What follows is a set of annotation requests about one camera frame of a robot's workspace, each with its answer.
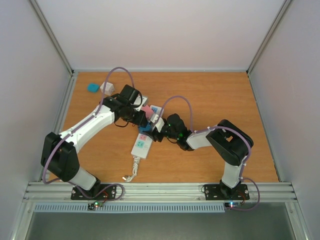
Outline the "white power strip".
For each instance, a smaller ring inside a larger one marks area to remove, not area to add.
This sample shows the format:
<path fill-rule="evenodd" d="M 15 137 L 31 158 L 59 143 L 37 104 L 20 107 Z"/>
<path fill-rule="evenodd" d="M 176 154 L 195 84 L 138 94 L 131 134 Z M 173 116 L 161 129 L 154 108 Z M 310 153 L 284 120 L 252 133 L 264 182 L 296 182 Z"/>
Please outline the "white power strip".
<path fill-rule="evenodd" d="M 156 105 L 150 105 L 150 108 L 153 110 L 154 114 L 159 114 L 162 110 L 161 107 Z M 131 155 L 140 159 L 146 159 L 152 142 L 153 140 L 149 136 L 140 134 L 138 132 L 138 136 L 131 150 Z"/>

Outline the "white cube plug with picture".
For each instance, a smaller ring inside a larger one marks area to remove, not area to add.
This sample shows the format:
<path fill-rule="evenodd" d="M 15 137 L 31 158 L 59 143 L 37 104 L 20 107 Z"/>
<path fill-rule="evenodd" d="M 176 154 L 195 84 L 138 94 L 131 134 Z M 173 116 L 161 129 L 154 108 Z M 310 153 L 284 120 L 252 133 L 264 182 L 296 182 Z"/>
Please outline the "white cube plug with picture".
<path fill-rule="evenodd" d="M 115 92 L 115 87 L 110 82 L 103 82 L 100 86 L 100 91 L 107 96 L 111 96 Z"/>

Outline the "teal cube plug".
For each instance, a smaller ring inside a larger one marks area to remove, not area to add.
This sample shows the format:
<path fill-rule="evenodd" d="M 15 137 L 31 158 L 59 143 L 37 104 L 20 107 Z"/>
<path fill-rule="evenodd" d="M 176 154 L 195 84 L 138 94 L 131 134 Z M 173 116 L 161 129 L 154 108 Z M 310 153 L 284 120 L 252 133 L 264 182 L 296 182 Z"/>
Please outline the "teal cube plug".
<path fill-rule="evenodd" d="M 100 89 L 100 86 L 96 83 L 90 83 L 88 86 L 87 86 L 87 90 L 91 93 L 96 93 L 98 92 Z"/>

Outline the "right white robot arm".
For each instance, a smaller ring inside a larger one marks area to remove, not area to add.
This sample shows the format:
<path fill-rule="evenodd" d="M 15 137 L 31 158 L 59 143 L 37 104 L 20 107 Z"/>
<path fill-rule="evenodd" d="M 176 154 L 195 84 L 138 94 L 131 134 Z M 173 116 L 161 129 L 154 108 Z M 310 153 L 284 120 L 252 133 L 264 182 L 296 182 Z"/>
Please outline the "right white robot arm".
<path fill-rule="evenodd" d="M 161 142 L 164 138 L 173 140 L 184 151 L 213 147 L 224 160 L 222 178 L 219 184 L 214 184 L 205 191 L 207 199 L 249 198 L 241 184 L 241 177 L 254 142 L 246 133 L 226 119 L 204 130 L 191 131 L 176 113 L 166 119 L 159 118 L 158 122 L 153 119 L 151 124 L 152 129 L 144 133 L 155 142 Z"/>

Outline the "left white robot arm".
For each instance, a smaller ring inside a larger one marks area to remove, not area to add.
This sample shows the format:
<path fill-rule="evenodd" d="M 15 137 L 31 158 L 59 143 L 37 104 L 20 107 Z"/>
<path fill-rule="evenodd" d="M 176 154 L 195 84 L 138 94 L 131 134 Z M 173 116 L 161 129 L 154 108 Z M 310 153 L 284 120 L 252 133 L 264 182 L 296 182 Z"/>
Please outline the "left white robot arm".
<path fill-rule="evenodd" d="M 148 98 L 130 85 L 120 93 L 104 97 L 99 105 L 73 127 L 61 133 L 49 133 L 43 144 L 41 165 L 58 180 L 73 184 L 88 199 L 96 199 L 102 192 L 100 180 L 80 166 L 78 153 L 82 147 L 105 127 L 119 119 L 136 126 L 148 124 Z"/>

